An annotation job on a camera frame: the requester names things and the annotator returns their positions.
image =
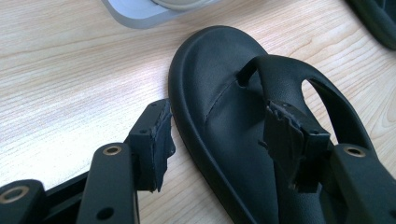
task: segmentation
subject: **black object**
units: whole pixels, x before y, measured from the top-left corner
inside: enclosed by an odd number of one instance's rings
[[[124,143],[100,147],[91,169],[44,191],[36,180],[0,188],[0,223],[138,223],[137,190],[163,184],[175,153],[168,100],[150,104]]]
[[[385,47],[396,50],[396,0],[346,0]]]
[[[370,151],[364,161],[345,164],[350,158],[341,159],[345,155],[337,148],[346,145],[334,148],[306,106],[304,80],[326,105],[338,142],[349,144],[352,152]],[[268,55],[234,28],[209,27],[177,51],[169,96],[187,149],[235,223],[396,220],[393,178],[377,159],[351,104],[312,66]],[[359,217],[361,207],[356,208],[369,202],[359,201],[368,199],[368,190],[361,191],[366,186],[359,182],[361,176],[354,176],[357,171],[345,173],[339,167],[357,169],[367,161],[370,177],[385,183],[375,194],[386,190],[390,200],[375,203],[376,210],[361,210],[367,213]]]

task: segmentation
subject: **light wood surface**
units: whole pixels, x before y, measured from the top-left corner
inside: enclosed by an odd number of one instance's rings
[[[325,74],[396,176],[396,53],[343,0],[222,0],[148,30],[118,24],[100,0],[4,0],[0,12],[0,186],[34,178],[50,189],[87,171],[97,148],[122,141],[147,104],[167,97],[182,42],[217,24]],[[318,96],[303,88],[329,128]],[[139,192],[142,223],[231,222],[172,132],[177,153],[162,192]]]

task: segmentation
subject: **wood grain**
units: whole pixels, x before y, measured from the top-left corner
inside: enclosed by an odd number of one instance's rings
[[[177,48],[211,25],[314,65],[353,104],[396,176],[396,53],[342,0],[222,0],[148,30],[118,24],[100,1],[4,0],[0,11],[0,186],[34,178],[49,189],[87,171],[97,148],[122,141],[147,104],[167,97]],[[318,95],[303,89],[330,129]],[[139,192],[142,223],[231,222],[175,125],[173,136],[162,192]]]

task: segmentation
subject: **gray object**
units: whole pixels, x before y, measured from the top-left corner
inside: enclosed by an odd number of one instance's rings
[[[116,21],[124,26],[135,29],[147,29],[194,10],[175,11],[162,7],[151,0],[102,1]],[[205,6],[218,1],[209,1]]]

